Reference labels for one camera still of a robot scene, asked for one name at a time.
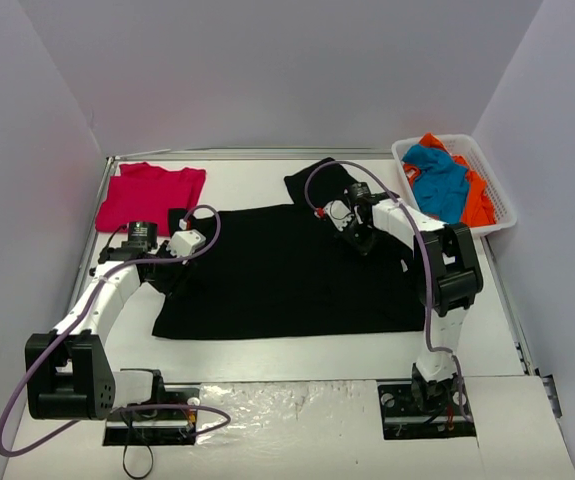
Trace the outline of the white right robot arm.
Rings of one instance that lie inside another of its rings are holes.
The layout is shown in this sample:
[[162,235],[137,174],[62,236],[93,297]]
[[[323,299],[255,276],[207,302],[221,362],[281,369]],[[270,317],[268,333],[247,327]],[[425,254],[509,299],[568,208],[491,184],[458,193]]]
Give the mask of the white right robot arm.
[[341,238],[366,255],[387,235],[412,253],[409,271],[425,309],[423,340],[412,365],[413,406],[432,413],[457,394],[463,419],[472,422],[456,354],[465,317],[483,289],[469,228],[433,219],[389,191],[373,194],[364,182],[346,189],[345,197],[322,209]]

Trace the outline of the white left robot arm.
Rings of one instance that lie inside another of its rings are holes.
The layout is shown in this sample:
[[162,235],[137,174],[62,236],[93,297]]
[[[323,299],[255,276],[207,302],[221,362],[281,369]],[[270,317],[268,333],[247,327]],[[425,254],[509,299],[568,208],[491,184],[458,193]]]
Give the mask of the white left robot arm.
[[25,346],[27,397],[35,419],[104,420],[133,406],[146,418],[162,415],[168,393],[155,369],[112,369],[105,344],[129,298],[148,283],[171,294],[187,272],[188,256],[206,243],[186,228],[164,242],[148,222],[132,222],[118,247],[105,247],[85,292],[50,332]]

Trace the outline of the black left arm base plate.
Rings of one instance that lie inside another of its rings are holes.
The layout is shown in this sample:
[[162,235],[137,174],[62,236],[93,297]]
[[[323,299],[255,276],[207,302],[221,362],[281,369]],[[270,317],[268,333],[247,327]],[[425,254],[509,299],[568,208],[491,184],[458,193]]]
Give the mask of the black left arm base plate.
[[[189,405],[200,403],[198,384],[167,384],[153,404]],[[153,409],[113,412],[106,420],[102,445],[192,446],[196,443],[196,410]]]

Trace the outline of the black t-shirt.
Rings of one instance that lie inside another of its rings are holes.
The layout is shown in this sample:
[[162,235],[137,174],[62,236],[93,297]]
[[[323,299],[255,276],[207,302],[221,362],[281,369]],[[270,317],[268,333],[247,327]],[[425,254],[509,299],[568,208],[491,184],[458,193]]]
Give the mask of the black t-shirt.
[[185,266],[152,334],[172,340],[241,340],[420,331],[410,250],[378,238],[362,256],[313,214],[355,183],[330,158],[284,179],[286,205],[223,211],[194,227],[216,243]]

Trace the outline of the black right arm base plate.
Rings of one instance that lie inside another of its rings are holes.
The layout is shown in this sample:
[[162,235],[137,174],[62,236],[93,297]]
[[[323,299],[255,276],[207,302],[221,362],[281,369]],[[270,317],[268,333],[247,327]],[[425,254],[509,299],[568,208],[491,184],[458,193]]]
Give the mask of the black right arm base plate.
[[474,438],[476,427],[460,410],[471,414],[466,396],[457,388],[439,387],[438,397],[420,406],[410,380],[377,383],[383,438],[387,441]]

